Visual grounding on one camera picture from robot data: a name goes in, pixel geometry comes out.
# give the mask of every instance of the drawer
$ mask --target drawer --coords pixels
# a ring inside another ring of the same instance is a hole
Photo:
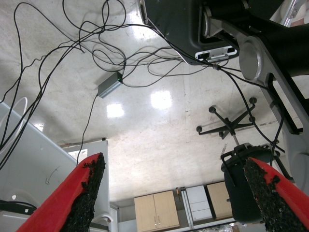
[[[210,207],[207,201],[190,204],[191,212],[209,208]]]
[[[193,218],[193,221],[212,218],[211,210],[203,209],[199,211],[194,211],[192,212],[192,218]]]
[[[206,196],[204,186],[196,186],[192,188],[187,188],[186,191],[187,191],[190,204],[207,201],[207,196]]]

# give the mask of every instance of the cabinet door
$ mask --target cabinet door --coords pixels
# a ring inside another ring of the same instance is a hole
[[[211,197],[216,218],[232,217],[231,203],[226,201],[229,199],[229,195],[225,187],[225,182],[207,185],[207,189]]]
[[[134,198],[136,224],[138,232],[157,230],[154,196]]]
[[[173,191],[154,194],[154,204],[160,229],[179,226]]]

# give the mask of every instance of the white wall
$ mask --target white wall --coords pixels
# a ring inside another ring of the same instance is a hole
[[[136,219],[134,205],[119,208],[119,222]]]
[[[118,223],[118,232],[136,232],[136,220],[123,221]]]

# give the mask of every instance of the black foam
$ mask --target black foam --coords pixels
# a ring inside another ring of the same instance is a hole
[[[276,192],[280,178],[275,176],[267,185],[265,171],[253,160],[247,160],[244,171],[255,200],[261,209],[261,215],[269,232],[308,232],[289,205]]]
[[[94,205],[105,169],[103,154],[98,156],[97,162],[93,160],[91,163],[85,163],[84,168],[90,169],[88,184],[81,183],[84,192],[73,202],[61,232],[88,232],[90,222],[94,217]]]

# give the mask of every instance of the black chair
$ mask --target black chair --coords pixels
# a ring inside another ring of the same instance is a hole
[[[250,104],[252,104],[252,106],[250,107],[250,112],[251,112],[255,108],[257,99],[254,97],[251,97],[249,99],[249,102]],[[232,122],[229,120],[229,118],[227,117],[223,118],[220,114],[218,114],[214,106],[211,106],[209,108],[209,112],[212,114],[215,114],[225,124],[225,126],[218,127],[218,128],[208,130],[208,131],[203,131],[203,128],[201,126],[197,126],[198,134],[203,135],[203,134],[211,134],[211,133],[219,132],[219,136],[222,139],[224,139],[228,134],[231,134],[231,136],[234,138],[237,145],[239,145],[239,143],[235,136],[236,135],[235,129],[253,126],[253,121],[255,121],[254,117],[252,118],[250,117],[249,118],[250,123],[240,123],[247,115],[249,115],[249,112],[247,110]]]
[[[221,170],[224,172],[225,186],[230,197],[233,218],[241,223],[255,223],[262,221],[260,209],[253,197],[243,166],[248,157],[253,157],[264,162],[270,162],[271,149],[268,145],[252,146],[249,143],[238,145],[233,151],[221,155],[223,162]],[[283,175],[293,180],[287,173],[279,159],[280,153],[275,152],[276,160]]]

